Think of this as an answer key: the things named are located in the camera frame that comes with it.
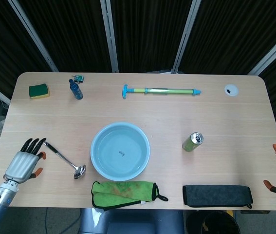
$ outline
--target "green scouring pad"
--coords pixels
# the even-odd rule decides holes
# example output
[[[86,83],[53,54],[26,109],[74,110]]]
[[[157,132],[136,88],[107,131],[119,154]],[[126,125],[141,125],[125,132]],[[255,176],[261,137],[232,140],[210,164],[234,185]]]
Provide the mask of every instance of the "green scouring pad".
[[[30,98],[46,98],[50,96],[48,86],[46,84],[33,85],[29,87]]]

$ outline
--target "bowl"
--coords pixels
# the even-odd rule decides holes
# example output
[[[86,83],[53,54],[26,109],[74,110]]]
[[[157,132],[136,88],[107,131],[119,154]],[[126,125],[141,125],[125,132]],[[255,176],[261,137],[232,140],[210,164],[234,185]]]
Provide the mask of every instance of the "bowl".
[[[90,149],[94,168],[106,179],[125,181],[135,178],[147,166],[149,141],[136,125],[116,122],[105,126],[94,137]]]

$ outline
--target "black cloth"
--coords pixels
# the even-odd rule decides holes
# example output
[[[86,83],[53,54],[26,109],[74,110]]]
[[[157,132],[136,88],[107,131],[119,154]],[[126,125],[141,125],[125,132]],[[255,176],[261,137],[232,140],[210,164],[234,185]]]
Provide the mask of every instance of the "black cloth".
[[[185,185],[184,204],[190,207],[242,207],[252,208],[250,188],[240,185]]]

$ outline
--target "green cloth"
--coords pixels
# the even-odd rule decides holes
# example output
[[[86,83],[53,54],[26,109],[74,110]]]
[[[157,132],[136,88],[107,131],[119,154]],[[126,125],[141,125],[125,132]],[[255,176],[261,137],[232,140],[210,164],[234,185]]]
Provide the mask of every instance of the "green cloth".
[[[145,181],[95,182],[91,192],[93,206],[105,210],[154,201],[156,198],[168,201],[159,194],[156,183]]]

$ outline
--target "wooden tabletop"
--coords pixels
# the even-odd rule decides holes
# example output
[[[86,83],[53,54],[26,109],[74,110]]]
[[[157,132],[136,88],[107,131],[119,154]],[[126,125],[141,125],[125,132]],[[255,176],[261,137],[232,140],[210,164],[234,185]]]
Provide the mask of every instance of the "wooden tabletop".
[[[94,181],[107,181],[94,169],[90,146],[105,125],[127,121],[147,135],[151,156],[134,180],[156,182],[169,198],[130,208],[191,209],[185,206],[182,186],[231,184],[249,186],[254,210],[276,210],[276,194],[263,184],[276,186],[276,123],[263,80],[256,76],[108,74],[84,75],[84,94],[76,100],[68,79],[75,73],[24,73],[17,81],[0,137],[0,184],[17,151],[29,138],[46,137],[76,165],[86,164],[82,179],[45,146],[42,174],[19,186],[12,206],[92,207]],[[30,99],[28,87],[47,83],[50,97]],[[123,85],[134,88],[196,88],[201,95],[131,94],[122,98]],[[224,92],[227,84],[239,88],[236,97]],[[204,142],[185,152],[182,142],[201,132]]]

